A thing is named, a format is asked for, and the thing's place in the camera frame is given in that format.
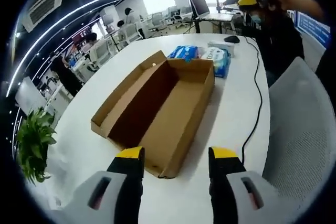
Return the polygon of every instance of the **computer mouse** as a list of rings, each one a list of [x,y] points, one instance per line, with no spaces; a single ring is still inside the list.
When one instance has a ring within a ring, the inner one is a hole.
[[[224,41],[225,42],[230,42],[230,43],[239,43],[240,42],[239,38],[236,35],[232,35],[232,36],[226,37],[224,39]]]

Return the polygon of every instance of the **box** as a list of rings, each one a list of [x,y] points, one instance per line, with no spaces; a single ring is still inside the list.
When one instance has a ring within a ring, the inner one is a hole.
[[[145,148],[145,169],[174,178],[214,87],[211,60],[166,59],[159,51],[138,65],[91,119],[91,129],[120,150]]]

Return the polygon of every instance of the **tissue box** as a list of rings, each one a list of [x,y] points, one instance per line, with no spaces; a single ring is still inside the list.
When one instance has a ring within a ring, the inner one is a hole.
[[[216,77],[225,78],[228,73],[230,57],[227,50],[217,47],[209,47],[201,59],[212,60],[214,62],[214,71]]]

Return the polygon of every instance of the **blue sign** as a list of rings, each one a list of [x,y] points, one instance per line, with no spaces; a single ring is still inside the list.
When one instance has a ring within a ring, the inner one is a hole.
[[[298,28],[312,36],[322,46],[327,47],[330,37],[330,27],[317,22],[306,14],[298,12]]]

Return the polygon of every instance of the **white round table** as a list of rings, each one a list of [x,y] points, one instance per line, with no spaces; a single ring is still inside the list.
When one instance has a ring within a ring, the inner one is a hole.
[[[167,56],[178,45],[207,47],[211,40],[227,35],[172,35],[128,45],[110,59],[80,90],[56,127],[54,148],[67,161],[67,177],[58,197],[67,203],[83,181],[99,170],[106,170],[119,151],[91,131],[90,120],[107,96],[143,60],[162,50]],[[180,174],[175,179],[158,179],[145,172],[139,223],[212,223],[209,195],[208,147],[230,148],[241,157],[241,146],[253,129],[260,105],[254,83],[257,51],[244,37],[235,46],[235,57],[227,79],[216,78],[215,88],[195,140]],[[262,174],[270,129],[270,107],[263,61],[257,73],[263,105],[258,126],[245,149],[245,167]]]

